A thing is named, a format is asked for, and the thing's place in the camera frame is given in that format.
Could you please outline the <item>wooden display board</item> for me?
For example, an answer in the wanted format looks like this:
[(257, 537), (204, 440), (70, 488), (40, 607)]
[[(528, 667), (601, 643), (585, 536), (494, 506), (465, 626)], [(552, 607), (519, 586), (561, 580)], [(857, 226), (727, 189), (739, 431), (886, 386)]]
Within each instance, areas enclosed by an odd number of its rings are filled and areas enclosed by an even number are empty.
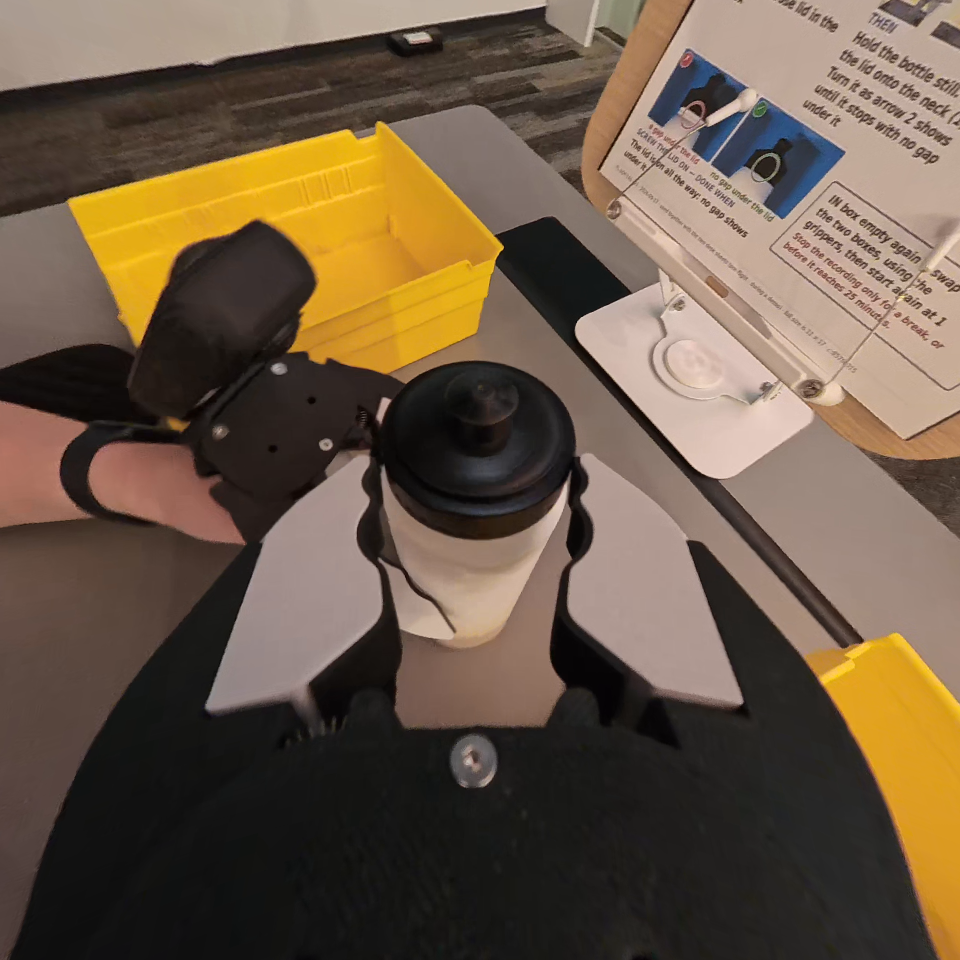
[[(688, 1), (644, 4), (588, 121), (582, 147), (582, 185), (586, 198), (601, 213), (607, 213), (615, 198), (615, 189), (600, 173), (600, 166), (689, 7)], [(816, 400), (807, 405), (839, 436), (861, 450), (911, 461), (943, 460), (959, 455), (958, 414), (917, 438), (901, 439), (855, 399), (844, 399), (834, 405)]]

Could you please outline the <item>white stand base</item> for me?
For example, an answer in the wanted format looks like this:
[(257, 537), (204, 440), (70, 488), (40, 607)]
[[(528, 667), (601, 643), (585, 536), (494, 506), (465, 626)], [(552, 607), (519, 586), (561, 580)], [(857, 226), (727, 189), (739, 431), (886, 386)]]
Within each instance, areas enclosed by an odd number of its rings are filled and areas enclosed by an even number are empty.
[(810, 407), (665, 278), (580, 318), (578, 344), (697, 473), (743, 473), (813, 423)]

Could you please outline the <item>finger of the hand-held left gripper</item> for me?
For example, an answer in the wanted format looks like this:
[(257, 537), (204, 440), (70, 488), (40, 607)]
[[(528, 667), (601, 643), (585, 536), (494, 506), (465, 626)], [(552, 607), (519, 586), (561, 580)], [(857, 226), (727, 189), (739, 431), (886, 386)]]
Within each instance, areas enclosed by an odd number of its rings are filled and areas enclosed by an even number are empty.
[(453, 640), (453, 625), (437, 602), (397, 562), (383, 555), (379, 561), (387, 573), (400, 630), (424, 640)]

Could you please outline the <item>person's left hand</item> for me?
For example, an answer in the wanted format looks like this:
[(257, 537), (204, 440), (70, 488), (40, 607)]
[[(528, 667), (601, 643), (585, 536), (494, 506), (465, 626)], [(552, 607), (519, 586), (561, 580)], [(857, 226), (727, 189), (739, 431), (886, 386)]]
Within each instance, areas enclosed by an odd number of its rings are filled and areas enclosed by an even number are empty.
[(62, 462), (89, 447), (94, 433), (73, 419), (1, 403), (1, 526), (93, 518), (95, 503), (121, 515), (168, 527), (195, 539), (240, 545), (230, 514), (210, 495), (214, 479), (200, 477), (190, 452), (174, 443), (115, 439), (93, 452), (86, 483), (65, 488)]

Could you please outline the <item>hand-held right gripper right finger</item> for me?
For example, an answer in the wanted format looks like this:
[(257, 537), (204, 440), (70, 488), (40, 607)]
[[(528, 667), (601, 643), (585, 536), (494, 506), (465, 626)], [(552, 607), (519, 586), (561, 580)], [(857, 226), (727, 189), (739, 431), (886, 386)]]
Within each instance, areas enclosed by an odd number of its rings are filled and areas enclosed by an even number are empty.
[(593, 454), (573, 463), (569, 562), (551, 665), (602, 721), (640, 721), (654, 701), (732, 713), (743, 694), (677, 522)]

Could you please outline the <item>white plastic bottle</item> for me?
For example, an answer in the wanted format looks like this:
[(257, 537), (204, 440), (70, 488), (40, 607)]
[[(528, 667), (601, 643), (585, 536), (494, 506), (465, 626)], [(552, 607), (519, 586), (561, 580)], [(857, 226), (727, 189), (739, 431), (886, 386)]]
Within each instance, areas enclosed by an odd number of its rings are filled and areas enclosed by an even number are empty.
[(440, 606), (453, 639), (433, 639), (454, 650), (492, 641), (505, 627), (567, 505), (565, 482), (550, 509), (527, 528), (494, 538), (461, 538), (433, 530), (405, 510), (388, 483), (383, 506), (399, 564)]

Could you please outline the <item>yellow plastic bin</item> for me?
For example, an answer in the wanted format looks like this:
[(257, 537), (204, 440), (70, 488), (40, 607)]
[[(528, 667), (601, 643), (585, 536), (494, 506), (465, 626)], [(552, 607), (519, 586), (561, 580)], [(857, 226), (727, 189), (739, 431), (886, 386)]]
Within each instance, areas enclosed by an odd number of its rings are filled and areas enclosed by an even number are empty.
[(898, 633), (805, 660), (870, 764), (938, 956), (957, 959), (957, 700)]
[(261, 220), (317, 288), (294, 349), (383, 374), (474, 336), (502, 245), (385, 124), (68, 200), (138, 346), (175, 256)]

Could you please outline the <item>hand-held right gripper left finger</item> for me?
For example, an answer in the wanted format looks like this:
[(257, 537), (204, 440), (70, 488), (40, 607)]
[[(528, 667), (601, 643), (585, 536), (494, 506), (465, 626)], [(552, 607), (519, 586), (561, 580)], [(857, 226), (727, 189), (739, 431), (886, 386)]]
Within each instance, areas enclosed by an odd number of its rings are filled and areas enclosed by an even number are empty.
[(343, 724), (374, 690), (396, 710), (402, 636), (380, 506), (378, 465), (358, 455), (264, 536), (208, 714), (286, 705), (304, 724)]

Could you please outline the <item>black bottle lid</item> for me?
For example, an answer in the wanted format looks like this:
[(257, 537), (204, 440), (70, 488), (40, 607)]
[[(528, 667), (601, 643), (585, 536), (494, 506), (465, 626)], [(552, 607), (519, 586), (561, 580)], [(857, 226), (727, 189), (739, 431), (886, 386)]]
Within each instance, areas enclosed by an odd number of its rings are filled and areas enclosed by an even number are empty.
[(572, 416), (555, 390), (515, 366), (458, 362), (406, 383), (378, 429), (383, 498), (455, 539), (519, 534), (570, 479)]

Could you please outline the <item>printed instruction sheet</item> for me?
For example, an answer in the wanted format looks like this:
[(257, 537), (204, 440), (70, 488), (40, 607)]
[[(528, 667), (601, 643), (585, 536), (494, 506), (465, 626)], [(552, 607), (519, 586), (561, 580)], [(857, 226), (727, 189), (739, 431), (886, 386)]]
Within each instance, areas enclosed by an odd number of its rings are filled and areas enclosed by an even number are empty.
[[(693, 2), (600, 168), (826, 378), (959, 214), (958, 2)], [(958, 243), (837, 386), (911, 440), (958, 413)]]

